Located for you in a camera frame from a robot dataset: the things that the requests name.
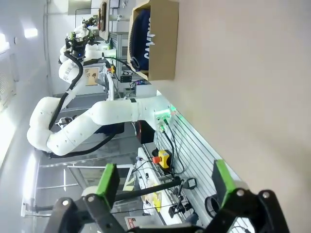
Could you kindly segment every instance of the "black cable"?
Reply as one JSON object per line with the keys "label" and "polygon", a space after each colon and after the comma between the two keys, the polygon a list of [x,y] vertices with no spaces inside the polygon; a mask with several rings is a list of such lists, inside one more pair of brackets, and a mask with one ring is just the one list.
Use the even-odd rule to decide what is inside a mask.
{"label": "black cable", "polygon": [[[159,208],[173,206],[173,205],[177,205],[177,204],[178,203],[174,203],[174,204],[170,204],[170,205],[163,205],[163,206],[160,206]],[[111,214],[129,213],[129,212],[134,212],[134,211],[151,210],[151,209],[156,209],[156,208],[158,208],[158,207],[151,207],[151,208],[145,208],[145,209],[136,209],[136,210],[128,210],[128,211],[120,211],[120,212],[111,212]]]}
{"label": "black cable", "polygon": [[114,60],[116,60],[116,61],[122,63],[123,65],[125,65],[127,68],[130,69],[130,71],[134,72],[134,71],[132,70],[132,68],[128,65],[128,63],[125,62],[125,61],[122,61],[122,60],[120,60],[120,59],[118,59],[118,58],[115,58],[115,57],[104,57],[104,59],[114,59]]}
{"label": "black cable", "polygon": [[231,228],[231,230],[233,230],[233,229],[235,229],[235,228],[241,228],[241,229],[244,230],[245,233],[251,233],[247,228],[242,227],[242,226],[235,226],[235,227]]}
{"label": "black cable", "polygon": [[[72,89],[75,87],[75,85],[77,84],[77,82],[80,80],[80,78],[82,77],[82,75],[83,75],[83,66],[82,66],[81,62],[78,61],[77,58],[75,58],[74,56],[72,56],[72,55],[69,53],[69,51],[64,52],[64,55],[65,55],[66,57],[68,57],[70,60],[72,60],[72,61],[78,66],[78,68],[79,68],[79,73],[78,73],[77,77],[75,77],[74,80],[72,80],[72,82],[71,82],[71,84],[70,84],[70,86],[69,86],[69,89],[72,90]],[[51,130],[51,128],[52,128],[53,125],[55,124],[56,119],[57,119],[57,117],[58,117],[58,115],[59,115],[59,113],[60,113],[60,110],[62,109],[62,106],[63,106],[63,104],[64,104],[64,102],[65,102],[65,99],[66,99],[66,97],[67,97],[68,95],[69,95],[68,92],[65,92],[65,93],[63,94],[63,96],[61,97],[61,99],[60,99],[60,101],[59,101],[59,103],[58,103],[58,106],[57,106],[56,110],[54,111],[53,116],[52,116],[52,118],[51,118],[51,121],[50,121],[50,124],[49,124],[49,130]]]}
{"label": "black cable", "polygon": [[165,176],[165,177],[167,177],[168,179],[173,180],[173,179],[169,178],[168,175],[162,174],[161,172],[159,172],[158,170],[156,170],[156,169],[154,169],[154,168],[148,167],[148,168],[146,168],[146,169],[151,169],[151,170],[153,170],[153,171],[156,171],[156,172],[159,173],[161,176]]}
{"label": "black cable", "polygon": [[168,124],[168,122],[167,122],[166,119],[164,120],[164,122],[165,122],[165,124],[169,127],[169,130],[170,130],[170,132],[171,132],[171,134],[172,134],[173,141],[174,141],[175,148],[176,148],[177,159],[179,160],[180,165],[182,166],[182,171],[181,171],[181,172],[178,172],[178,173],[175,173],[175,174],[177,174],[177,175],[180,175],[180,174],[182,174],[182,173],[185,172],[185,167],[184,167],[184,164],[182,163],[182,161],[181,161],[181,159],[180,159],[180,157],[179,157],[179,153],[178,153],[177,145],[176,145],[176,139],[175,139],[175,136],[174,136],[174,134],[173,134],[173,131],[172,131],[172,129],[170,128],[170,126],[169,126],[169,124]]}
{"label": "black cable", "polygon": [[104,65],[102,66],[102,69],[99,71],[100,73],[104,70]]}
{"label": "black cable", "polygon": [[133,74],[135,74],[135,72],[132,71],[130,73],[130,72],[126,71],[126,70],[124,70],[123,73],[122,73],[122,75],[133,75]]}
{"label": "black cable", "polygon": [[171,191],[174,194],[174,190],[171,190],[170,188],[167,188],[167,190]]}
{"label": "black cable", "polygon": [[[137,166],[137,161],[136,161],[136,163],[135,163],[135,167],[134,167],[134,169],[133,170],[135,170],[136,169],[136,166]],[[133,172],[133,171],[132,171]]]}
{"label": "black cable", "polygon": [[136,81],[135,82],[132,82],[131,84],[130,84],[130,88],[133,88],[132,86],[133,86],[133,84],[135,84],[136,83]]}
{"label": "black cable", "polygon": [[166,132],[164,131],[163,132],[166,139],[168,140],[168,142],[170,143],[171,147],[172,147],[172,158],[171,158],[171,165],[170,165],[170,168],[172,168],[172,171],[173,171],[173,177],[174,177],[174,168],[173,168],[173,160],[174,160],[174,146],[173,146],[173,143],[172,141],[170,140],[170,138],[168,137],[168,135],[166,134]]}
{"label": "black cable", "polygon": [[144,181],[144,178],[143,178],[143,176],[142,176],[142,174],[141,174],[140,170],[137,170],[137,171],[139,172],[139,174],[140,174],[140,176],[141,176],[141,179],[142,179],[142,181],[144,182],[144,186],[145,186],[145,188],[147,188],[146,183],[145,183],[145,181]]}
{"label": "black cable", "polygon": [[51,217],[51,216],[47,216],[47,215],[35,215],[33,217]]}
{"label": "black cable", "polygon": [[133,170],[133,172],[137,171],[138,169],[140,169],[145,163],[147,162],[152,162],[151,160],[147,160],[145,161],[142,165],[140,165],[138,168],[136,168],[135,170]]}
{"label": "black cable", "polygon": [[114,73],[114,75],[115,75],[116,79],[121,83],[120,79],[117,76],[117,73]]}
{"label": "black cable", "polygon": [[71,158],[74,156],[79,156],[79,155],[85,155],[85,154],[90,154],[96,150],[98,150],[100,147],[102,147],[103,145],[105,145],[107,142],[109,142],[116,134],[118,131],[119,126],[116,128],[115,132],[112,133],[111,135],[109,135],[107,138],[105,138],[102,142],[100,142],[99,144],[97,144],[96,146],[88,149],[88,150],[82,150],[82,151],[74,151],[74,152],[70,152],[66,155],[63,156],[58,156],[54,153],[50,154],[50,158]]}

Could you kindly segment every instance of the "fluorescent light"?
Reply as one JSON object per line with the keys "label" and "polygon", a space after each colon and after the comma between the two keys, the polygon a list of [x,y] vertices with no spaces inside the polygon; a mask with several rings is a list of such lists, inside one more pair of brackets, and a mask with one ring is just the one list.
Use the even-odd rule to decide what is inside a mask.
{"label": "fluorescent light", "polygon": [[64,169],[64,191],[66,191],[66,170]]}
{"label": "fluorescent light", "polygon": [[16,125],[12,121],[12,115],[9,114],[7,109],[0,113],[0,167],[3,163],[5,155],[9,149],[14,133],[16,131]]}
{"label": "fluorescent light", "polygon": [[24,187],[23,187],[23,196],[27,200],[29,200],[32,197],[32,193],[34,189],[35,164],[36,164],[35,157],[32,154],[27,163]]}
{"label": "fluorescent light", "polygon": [[26,38],[31,38],[35,37],[38,35],[38,30],[37,28],[29,28],[24,30],[24,34]]}
{"label": "fluorescent light", "polygon": [[10,48],[9,42],[6,42],[5,35],[0,33],[0,53]]}

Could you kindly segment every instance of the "laboratory bench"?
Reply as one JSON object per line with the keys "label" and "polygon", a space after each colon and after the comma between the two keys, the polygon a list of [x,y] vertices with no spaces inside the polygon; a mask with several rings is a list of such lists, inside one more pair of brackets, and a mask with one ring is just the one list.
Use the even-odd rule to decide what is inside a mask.
{"label": "laboratory bench", "polygon": [[[172,115],[169,122],[169,126],[174,134],[176,146],[174,146],[174,167],[176,172],[182,171],[181,162],[185,167],[185,171],[178,175],[181,179],[195,178],[197,181],[197,187],[193,190],[183,189],[184,197],[192,205],[193,210],[186,212],[184,215],[179,213],[178,220],[179,223],[183,222],[193,211],[195,211],[199,216],[199,221],[197,225],[206,227],[212,220],[208,215],[205,208],[205,199],[216,194],[216,189],[212,180],[213,164],[215,160],[222,159],[222,157],[211,147],[211,145],[196,131],[191,124],[181,115],[177,110],[175,114]],[[170,131],[167,130],[167,135],[173,142],[173,136]],[[159,150],[170,150],[172,151],[169,141],[166,139],[164,134],[160,132],[155,133],[154,143],[148,143],[143,145],[144,151],[148,158],[151,158],[152,151],[155,148]],[[157,169],[158,166],[153,166],[152,163],[145,163],[146,167],[153,167]],[[234,172],[234,170],[228,166],[231,177],[235,181],[240,181],[239,176]],[[153,172],[155,175],[160,176],[159,173],[162,171],[158,169],[159,172],[154,172],[152,170],[147,170],[147,172]],[[165,195],[167,195],[171,203],[176,203],[178,200],[175,196],[171,194],[170,191],[166,190]],[[165,212],[164,219],[167,221],[167,225],[175,224],[174,219],[171,219],[168,214],[168,208],[161,211]],[[250,232],[254,232],[252,225],[246,218],[238,218],[233,226],[241,226],[248,229]],[[242,233],[244,232],[241,228],[232,229],[232,233]]]}
{"label": "laboratory bench", "polygon": [[[252,192],[276,193],[291,231],[309,232],[301,217],[311,208],[309,5],[178,2],[175,77],[152,85]],[[193,145],[185,150],[196,155]]]}

